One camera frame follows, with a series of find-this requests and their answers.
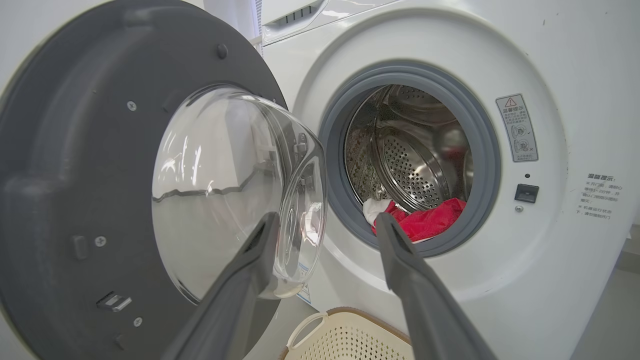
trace basket handle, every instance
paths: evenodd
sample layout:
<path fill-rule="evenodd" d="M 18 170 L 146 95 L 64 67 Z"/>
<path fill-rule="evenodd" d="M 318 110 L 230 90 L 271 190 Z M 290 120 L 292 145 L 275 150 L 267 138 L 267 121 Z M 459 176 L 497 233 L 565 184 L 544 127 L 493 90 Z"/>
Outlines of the basket handle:
<path fill-rule="evenodd" d="M 293 345 L 293 341 L 298 337 L 298 335 L 300 335 L 300 332 L 304 328 L 306 328 L 307 325 L 309 325 L 312 321 L 314 321 L 315 319 L 318 319 L 318 318 L 322 318 L 322 322 L 320 322 L 320 324 L 318 326 L 316 326 L 315 329 L 311 330 L 311 332 L 308 333 L 297 344 Z M 298 346 L 300 346 L 300 344 L 302 344 L 307 339 L 309 339 L 311 337 L 311 335 L 313 335 L 318 329 L 320 329 L 320 327 L 322 325 L 324 325 L 324 323 L 326 322 L 327 319 L 329 319 L 329 315 L 327 313 L 315 313 L 315 314 L 310 315 L 306 319 L 302 320 L 302 322 L 296 327 L 296 329 L 293 330 L 293 333 L 291 334 L 291 336 L 289 336 L 289 341 L 287 341 L 287 348 L 289 348 L 289 351 L 293 351 L 293 350 L 297 349 Z"/>

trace white machine casing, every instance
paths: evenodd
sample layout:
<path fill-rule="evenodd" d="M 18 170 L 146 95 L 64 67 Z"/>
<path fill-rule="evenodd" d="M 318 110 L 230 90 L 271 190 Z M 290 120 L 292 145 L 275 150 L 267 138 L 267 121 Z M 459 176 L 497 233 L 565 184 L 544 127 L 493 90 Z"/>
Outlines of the white machine casing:
<path fill-rule="evenodd" d="M 273 25 L 310 5 L 317 9 L 304 26 Z M 499 194 L 471 239 L 426 261 L 498 358 L 568 359 L 637 206 L 640 126 L 629 108 L 638 94 L 640 49 L 629 44 L 640 31 L 640 3 L 329 0 L 263 7 L 264 58 L 290 110 L 313 131 L 348 79 L 384 61 L 442 69 L 477 97 L 500 143 Z M 513 94 L 526 99 L 538 161 L 512 162 L 495 101 Z M 582 208 L 596 175 L 611 178 L 607 191 L 612 185 L 620 193 L 617 202 L 604 200 L 607 218 Z M 518 183 L 540 187 L 535 204 L 514 200 Z M 319 266 L 301 297 L 318 311 L 356 307 L 406 331 L 380 253 L 331 210 Z"/>

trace gray plastic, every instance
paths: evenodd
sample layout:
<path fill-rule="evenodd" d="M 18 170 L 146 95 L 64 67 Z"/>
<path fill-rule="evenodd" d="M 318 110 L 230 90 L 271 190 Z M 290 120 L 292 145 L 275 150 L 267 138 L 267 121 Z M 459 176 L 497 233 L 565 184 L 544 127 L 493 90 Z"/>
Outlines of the gray plastic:
<path fill-rule="evenodd" d="M 491 120 L 471 91 L 440 69 L 408 61 L 382 63 L 350 79 L 336 94 L 319 133 L 329 164 L 329 203 L 355 236 L 378 247 L 378 240 L 349 185 L 344 166 L 344 139 L 358 105 L 380 86 L 391 84 L 412 86 L 445 104 L 463 126 L 474 155 L 474 185 L 465 211 L 444 233 L 416 244 L 421 256 L 439 255 L 462 244 L 482 226 L 493 207 L 500 183 L 500 152 Z"/>
<path fill-rule="evenodd" d="M 402 300 L 416 359 L 495 360 L 489 346 L 396 220 L 376 218 L 387 286 Z"/>
<path fill-rule="evenodd" d="M 12 79 L 0 99 L 0 300 L 38 358 L 156 360 L 196 310 L 158 253 L 153 164 L 176 107 L 221 83 L 285 106 L 241 34 L 178 0 L 93 8 Z M 111 291 L 132 302 L 118 313 L 98 308 Z M 252 332 L 277 304 L 256 303 L 264 314 Z"/>
<path fill-rule="evenodd" d="M 279 230 L 277 213 L 262 217 L 162 360 L 239 360 L 244 357 L 254 305 L 271 277 Z"/>

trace floor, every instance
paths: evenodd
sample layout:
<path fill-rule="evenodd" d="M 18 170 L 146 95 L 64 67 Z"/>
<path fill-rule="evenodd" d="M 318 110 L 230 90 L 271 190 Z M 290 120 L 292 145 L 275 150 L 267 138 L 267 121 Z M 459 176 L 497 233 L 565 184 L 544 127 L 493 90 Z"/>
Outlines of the floor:
<path fill-rule="evenodd" d="M 298 297 L 280 302 L 245 360 L 279 359 L 289 335 L 315 309 Z M 640 275 L 615 269 L 571 360 L 631 360 L 640 354 Z"/>
<path fill-rule="evenodd" d="M 640 275 L 614 270 L 572 360 L 640 357 Z"/>

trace white wall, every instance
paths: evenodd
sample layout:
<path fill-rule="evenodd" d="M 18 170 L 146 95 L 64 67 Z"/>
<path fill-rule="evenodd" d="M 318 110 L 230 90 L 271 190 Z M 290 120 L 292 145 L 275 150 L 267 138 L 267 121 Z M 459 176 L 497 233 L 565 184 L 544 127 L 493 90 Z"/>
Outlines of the white wall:
<path fill-rule="evenodd" d="M 204 1 L 203 0 L 183 0 L 185 3 L 194 4 L 195 6 L 204 9 Z"/>
<path fill-rule="evenodd" d="M 204 9 L 211 15 L 225 21 L 238 30 L 248 40 L 259 35 L 259 25 L 255 17 L 254 0 L 197 0 L 204 1 Z"/>

